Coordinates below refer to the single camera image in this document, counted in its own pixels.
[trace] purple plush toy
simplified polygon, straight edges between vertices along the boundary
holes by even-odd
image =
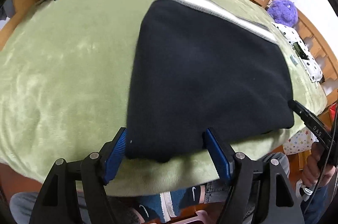
[[[289,0],[273,0],[267,11],[276,23],[292,27],[298,22],[298,12],[294,3]]]

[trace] folded black garment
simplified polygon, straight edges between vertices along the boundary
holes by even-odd
[[[293,126],[291,79],[279,47],[255,32],[264,28],[245,28],[203,5],[155,0],[143,18],[127,110],[128,158],[166,162],[199,151],[209,127],[231,142]]]

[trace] pillow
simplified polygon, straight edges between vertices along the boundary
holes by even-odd
[[[323,77],[323,72],[316,60],[313,58],[308,47],[298,35],[297,31],[281,23],[273,22],[273,25],[284,35],[289,44],[293,47],[300,58],[300,62],[305,67],[311,82],[320,82]]]

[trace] green blanket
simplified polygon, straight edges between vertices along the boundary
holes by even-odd
[[[294,98],[320,113],[326,97],[312,84],[265,10],[249,0],[213,0],[268,26],[289,65]],[[35,7],[0,52],[0,158],[43,182],[57,158],[81,160],[126,125],[134,49],[152,0],[57,0]],[[233,143],[258,159],[303,127]],[[207,151],[165,164],[124,160],[107,194],[137,196],[217,179]]]

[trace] metal screw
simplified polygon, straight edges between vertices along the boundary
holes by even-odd
[[[244,159],[245,158],[245,154],[244,153],[236,153],[236,157],[238,158],[238,159]]]
[[[63,162],[64,162],[64,160],[63,160],[62,158],[59,158],[59,159],[57,159],[57,160],[55,161],[55,165],[60,166],[60,165],[63,164]]]
[[[271,162],[272,165],[275,165],[275,166],[277,166],[279,164],[279,161],[277,159],[275,159],[275,158],[272,158],[270,160],[270,162]]]
[[[97,159],[97,158],[99,158],[99,154],[98,153],[91,153],[89,157],[90,157],[90,159]]]

